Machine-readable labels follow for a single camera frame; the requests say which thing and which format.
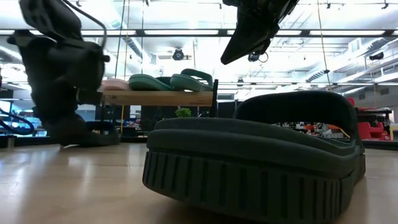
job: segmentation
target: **wooden table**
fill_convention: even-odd
[[[0,152],[0,223],[252,223],[189,207],[141,182],[144,144]],[[338,223],[398,221],[398,152],[367,150],[367,173]]]

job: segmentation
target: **ridged sole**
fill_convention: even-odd
[[[142,182],[162,195],[201,208],[270,223],[330,223],[351,201],[365,173],[365,156],[342,179],[288,167],[150,149]]]

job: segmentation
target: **green plant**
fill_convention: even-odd
[[[179,108],[175,111],[175,115],[178,118],[188,118],[192,116],[192,112],[189,108]]]

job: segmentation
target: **dark green slide sandal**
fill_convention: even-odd
[[[170,77],[152,77],[145,74],[135,74],[129,79],[131,90],[136,91],[173,91],[170,86]]]
[[[351,142],[272,125],[283,121],[334,124]],[[159,121],[147,147],[142,181],[149,189],[268,223],[335,221],[365,173],[354,108],[342,96],[320,91],[254,97],[239,106],[235,119]]]
[[[193,77],[203,79],[207,82],[207,85]],[[207,73],[190,68],[182,70],[181,74],[174,74],[170,80],[170,84],[179,90],[213,91],[213,77]]]

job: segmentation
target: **wooden shelf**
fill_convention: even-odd
[[[213,92],[104,91],[105,103],[141,106],[211,106]]]

